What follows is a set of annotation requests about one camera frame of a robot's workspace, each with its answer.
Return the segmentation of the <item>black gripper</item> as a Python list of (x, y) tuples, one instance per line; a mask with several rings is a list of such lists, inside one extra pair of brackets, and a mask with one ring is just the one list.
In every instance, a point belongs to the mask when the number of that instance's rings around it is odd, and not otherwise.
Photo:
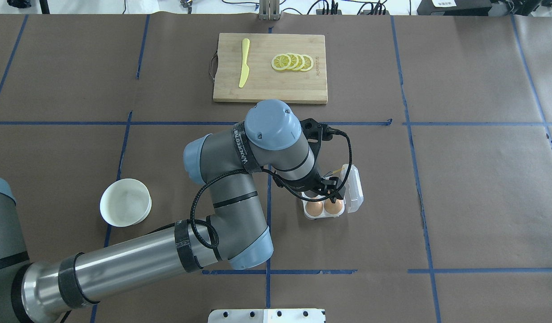
[(299, 180), (299, 192), (311, 192), (320, 194), (331, 200), (344, 200), (346, 191), (346, 178), (325, 177), (321, 174), (319, 166), (313, 166), (312, 170)]

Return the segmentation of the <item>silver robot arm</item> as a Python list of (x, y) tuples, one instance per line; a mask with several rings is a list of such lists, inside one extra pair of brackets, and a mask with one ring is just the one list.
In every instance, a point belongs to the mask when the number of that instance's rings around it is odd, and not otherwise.
[(201, 186), (187, 219), (53, 264), (30, 262), (15, 197), (0, 178), (0, 323), (65, 321), (73, 310), (217, 262), (262, 264), (274, 248), (253, 174), (269, 174), (299, 200), (336, 201), (352, 163), (344, 131), (262, 100), (231, 129), (186, 145), (184, 169)]

